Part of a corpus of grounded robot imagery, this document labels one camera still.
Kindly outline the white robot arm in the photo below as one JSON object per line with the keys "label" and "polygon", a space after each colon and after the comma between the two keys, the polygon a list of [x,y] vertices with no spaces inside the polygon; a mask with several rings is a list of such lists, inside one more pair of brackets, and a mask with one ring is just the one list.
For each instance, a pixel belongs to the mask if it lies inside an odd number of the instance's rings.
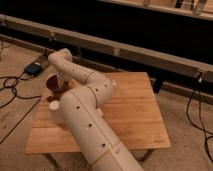
{"label": "white robot arm", "polygon": [[80,83],[60,97],[56,111],[62,115],[91,170],[144,171],[100,110],[111,99],[114,82],[101,72],[73,63],[66,48],[51,53],[48,61],[61,80]]}

